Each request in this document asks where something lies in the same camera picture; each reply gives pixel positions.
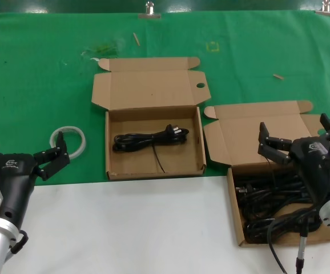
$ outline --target white table surface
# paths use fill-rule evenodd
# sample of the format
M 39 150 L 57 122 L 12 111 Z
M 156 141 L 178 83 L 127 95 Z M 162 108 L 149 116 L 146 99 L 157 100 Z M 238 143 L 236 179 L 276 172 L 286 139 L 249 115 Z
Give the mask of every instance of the white table surface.
M 268 247 L 237 246 L 225 177 L 36 187 L 29 241 L 2 274 L 281 273 Z M 295 273 L 297 248 L 277 248 Z M 303 274 L 330 273 L 330 243 Z

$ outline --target robotic arm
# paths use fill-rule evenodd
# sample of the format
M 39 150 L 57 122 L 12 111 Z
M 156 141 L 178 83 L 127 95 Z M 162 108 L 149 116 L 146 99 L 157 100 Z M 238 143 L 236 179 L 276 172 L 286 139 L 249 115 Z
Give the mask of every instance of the robotic arm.
M 70 163 L 66 143 L 60 132 L 56 147 L 30 154 L 0 153 L 0 272 L 4 263 L 28 241 L 21 230 L 35 180 L 44 181 Z M 19 234 L 23 238 L 17 243 Z
M 265 124 L 261 123 L 258 153 L 277 164 L 293 163 L 321 220 L 330 226 L 330 119 L 326 114 L 321 115 L 320 123 L 326 130 L 325 134 L 294 141 L 270 137 Z M 299 250 L 301 259 L 306 244 L 302 238 Z

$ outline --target black power cable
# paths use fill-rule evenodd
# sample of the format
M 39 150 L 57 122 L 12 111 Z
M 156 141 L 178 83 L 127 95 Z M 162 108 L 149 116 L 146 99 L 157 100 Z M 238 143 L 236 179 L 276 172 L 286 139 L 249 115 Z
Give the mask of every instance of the black power cable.
M 246 221 L 244 234 L 247 241 L 268 243 L 280 269 L 287 273 L 272 243 L 288 232 L 300 233 L 303 229 L 306 234 L 313 232 L 322 223 L 315 205 L 275 217 L 289 204 L 313 203 L 304 183 L 293 170 L 289 170 L 272 173 L 272 176 L 236 176 L 235 185 L 238 205 Z
M 152 146 L 156 160 L 159 163 L 160 168 L 163 169 L 158 154 L 156 153 L 155 145 L 171 145 L 182 144 L 187 140 L 187 134 L 189 130 L 185 128 L 178 128 L 168 124 L 164 131 L 153 134 L 140 134 L 130 133 L 124 135 L 117 135 L 114 137 L 113 151 L 115 152 L 134 152 L 141 150 L 147 146 Z

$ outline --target coiled black cable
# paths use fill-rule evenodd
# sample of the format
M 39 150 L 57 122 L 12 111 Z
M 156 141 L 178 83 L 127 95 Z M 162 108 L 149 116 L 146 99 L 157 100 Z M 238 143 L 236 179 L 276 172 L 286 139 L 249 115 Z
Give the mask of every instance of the coiled black cable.
M 270 176 L 256 176 L 239 181 L 244 187 L 237 188 L 238 205 L 245 219 L 244 234 L 249 243 L 267 243 L 267 231 L 275 215 L 289 204 L 312 204 L 304 183 L 294 172 Z M 271 239 L 277 240 L 287 232 L 300 232 L 301 217 L 304 211 L 288 215 L 283 221 L 275 224 Z M 309 232 L 321 226 L 318 212 L 309 215 Z
M 165 173 L 156 153 L 155 145 L 182 144 L 187 140 L 188 133 L 189 130 L 185 128 L 178 128 L 168 124 L 164 131 L 153 134 L 130 133 L 117 135 L 114 137 L 113 151 L 134 152 L 151 145 L 160 168 Z

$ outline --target metal clip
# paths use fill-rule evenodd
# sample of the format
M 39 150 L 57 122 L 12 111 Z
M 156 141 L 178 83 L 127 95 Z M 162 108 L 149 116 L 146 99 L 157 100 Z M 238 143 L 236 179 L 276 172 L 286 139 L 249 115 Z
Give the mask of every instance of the metal clip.
M 316 10 L 315 13 L 330 16 L 330 0 L 323 0 L 322 9 Z
M 146 3 L 146 13 L 140 13 L 138 18 L 158 19 L 161 18 L 161 14 L 154 13 L 154 3 L 148 1 Z

